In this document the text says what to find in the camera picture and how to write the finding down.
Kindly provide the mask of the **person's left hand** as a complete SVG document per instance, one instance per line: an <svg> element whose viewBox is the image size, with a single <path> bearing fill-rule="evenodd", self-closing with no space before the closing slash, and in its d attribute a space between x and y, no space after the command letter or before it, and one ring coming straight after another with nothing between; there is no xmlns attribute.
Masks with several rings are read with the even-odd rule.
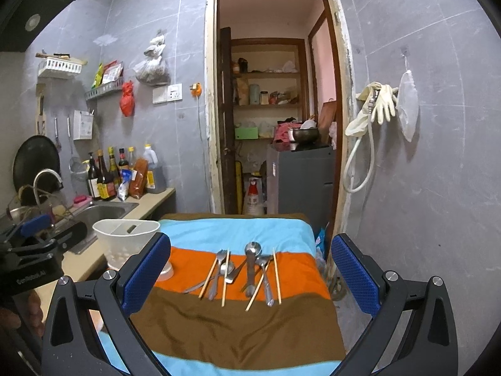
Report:
<svg viewBox="0 0 501 376"><path fill-rule="evenodd" d="M20 308L20 315L7 308L1 308L1 327L10 330L26 325L36 336L43 337L45 324L41 299L36 290L28 293L27 300Z"/></svg>

